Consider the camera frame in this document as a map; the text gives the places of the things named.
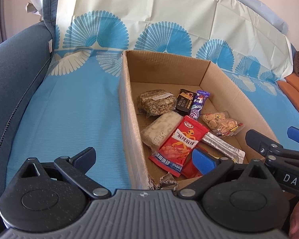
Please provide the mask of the silver stick sachet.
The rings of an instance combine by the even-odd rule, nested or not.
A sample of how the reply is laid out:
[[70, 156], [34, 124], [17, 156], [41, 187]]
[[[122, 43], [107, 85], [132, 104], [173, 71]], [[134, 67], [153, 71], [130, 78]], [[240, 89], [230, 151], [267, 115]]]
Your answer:
[[245, 158], [245, 152], [241, 149], [238, 149], [229, 143], [225, 142], [218, 136], [212, 134], [211, 132], [207, 132], [201, 140], [205, 144], [208, 144], [212, 148], [218, 150], [223, 153], [228, 158], [232, 159], [237, 164], [242, 164]]

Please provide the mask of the red spicy snack packet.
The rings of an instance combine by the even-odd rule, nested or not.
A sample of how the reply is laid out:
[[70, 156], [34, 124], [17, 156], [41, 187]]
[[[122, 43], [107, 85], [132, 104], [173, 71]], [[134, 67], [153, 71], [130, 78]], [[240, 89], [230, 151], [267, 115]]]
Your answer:
[[179, 177], [187, 157], [208, 132], [209, 129], [203, 124], [185, 116], [149, 159], [163, 170]]

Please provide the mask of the clear bag of cookies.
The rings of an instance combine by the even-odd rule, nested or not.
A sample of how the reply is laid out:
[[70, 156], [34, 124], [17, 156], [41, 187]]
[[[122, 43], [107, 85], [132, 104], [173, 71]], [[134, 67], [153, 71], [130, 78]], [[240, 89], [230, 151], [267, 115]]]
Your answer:
[[244, 128], [244, 124], [230, 118], [227, 111], [205, 113], [202, 120], [218, 137], [234, 136]]

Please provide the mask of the white nougat bar packet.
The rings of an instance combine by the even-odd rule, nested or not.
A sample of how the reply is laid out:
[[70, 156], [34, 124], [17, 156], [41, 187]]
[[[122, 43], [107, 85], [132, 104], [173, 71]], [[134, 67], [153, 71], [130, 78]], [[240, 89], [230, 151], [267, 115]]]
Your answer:
[[140, 132], [142, 142], [152, 150], [158, 150], [182, 119], [183, 116], [174, 111], [161, 115]]

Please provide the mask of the purple milk candy packet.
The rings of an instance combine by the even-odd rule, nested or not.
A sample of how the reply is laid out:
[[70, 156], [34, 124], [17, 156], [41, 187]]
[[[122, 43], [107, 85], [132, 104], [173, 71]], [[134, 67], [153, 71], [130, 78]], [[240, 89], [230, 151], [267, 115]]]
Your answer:
[[203, 106], [206, 100], [209, 98], [209, 96], [209, 92], [197, 90], [196, 95], [193, 98], [192, 106], [189, 112], [189, 117], [191, 117], [194, 120], [199, 119]]

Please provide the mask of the dark brown cracker packet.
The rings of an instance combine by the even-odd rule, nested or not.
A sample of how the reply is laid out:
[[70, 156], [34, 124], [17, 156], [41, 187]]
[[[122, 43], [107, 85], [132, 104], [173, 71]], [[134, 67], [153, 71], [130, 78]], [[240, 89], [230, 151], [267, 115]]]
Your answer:
[[182, 88], [177, 96], [175, 111], [182, 116], [188, 115], [195, 95], [195, 92]]

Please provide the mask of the clear-wrapped nut brittle block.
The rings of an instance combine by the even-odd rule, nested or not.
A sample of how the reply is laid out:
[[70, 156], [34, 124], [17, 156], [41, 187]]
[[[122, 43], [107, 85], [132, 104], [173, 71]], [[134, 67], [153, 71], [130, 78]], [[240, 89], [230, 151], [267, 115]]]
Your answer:
[[176, 97], [164, 89], [149, 90], [137, 97], [137, 106], [146, 117], [160, 116], [175, 110]]

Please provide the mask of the small red-end cake bar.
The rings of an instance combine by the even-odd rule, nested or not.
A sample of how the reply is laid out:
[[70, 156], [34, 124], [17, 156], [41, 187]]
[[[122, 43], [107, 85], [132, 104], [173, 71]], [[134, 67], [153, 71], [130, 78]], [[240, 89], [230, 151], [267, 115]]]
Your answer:
[[194, 166], [192, 158], [190, 158], [188, 162], [185, 163], [181, 170], [181, 174], [185, 176], [187, 179], [202, 176], [200, 171]]

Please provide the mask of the blue fan-pattern sofa cover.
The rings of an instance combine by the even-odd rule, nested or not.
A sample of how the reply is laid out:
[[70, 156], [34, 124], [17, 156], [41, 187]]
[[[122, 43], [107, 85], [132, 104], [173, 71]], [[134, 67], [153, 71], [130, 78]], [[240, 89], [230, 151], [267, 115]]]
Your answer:
[[299, 151], [287, 137], [299, 113], [278, 87], [292, 72], [288, 38], [237, 0], [57, 0], [55, 52], [23, 114], [6, 181], [23, 162], [51, 162], [96, 150], [88, 175], [110, 190], [147, 189], [164, 170], [150, 160], [140, 131], [153, 116], [142, 92], [181, 88], [210, 93], [203, 111], [227, 111], [249, 129]]

